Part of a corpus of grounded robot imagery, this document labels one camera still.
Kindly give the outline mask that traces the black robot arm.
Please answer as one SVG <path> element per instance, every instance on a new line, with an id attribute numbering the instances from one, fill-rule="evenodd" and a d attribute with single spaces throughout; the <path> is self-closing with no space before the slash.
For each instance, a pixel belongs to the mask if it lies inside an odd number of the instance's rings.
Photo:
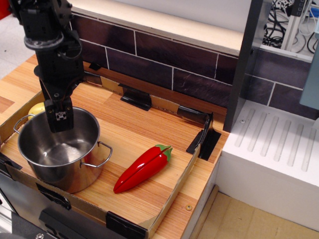
<path id="1" fill-rule="evenodd" d="M 71 95 L 84 76 L 82 44 L 69 26 L 74 15 L 67 0 L 11 0 L 13 14 L 23 26 L 25 46 L 35 51 L 34 69 L 44 95 L 53 133 L 74 127 Z"/>

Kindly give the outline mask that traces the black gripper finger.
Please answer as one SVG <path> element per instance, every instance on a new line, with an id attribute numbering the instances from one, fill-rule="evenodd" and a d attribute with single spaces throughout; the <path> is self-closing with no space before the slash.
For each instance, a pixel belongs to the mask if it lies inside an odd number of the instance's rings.
<path id="1" fill-rule="evenodd" d="M 71 130 L 74 128 L 73 106 L 70 97 L 64 101 L 44 101 L 49 128 L 52 133 Z"/>

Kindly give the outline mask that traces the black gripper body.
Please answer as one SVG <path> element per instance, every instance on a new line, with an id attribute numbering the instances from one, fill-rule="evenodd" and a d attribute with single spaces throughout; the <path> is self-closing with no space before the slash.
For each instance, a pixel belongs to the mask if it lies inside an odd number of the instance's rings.
<path id="1" fill-rule="evenodd" d="M 45 99 L 65 101 L 84 75 L 82 43 L 75 30 L 64 30 L 62 42 L 55 48 L 37 50 L 35 74 L 39 77 Z"/>

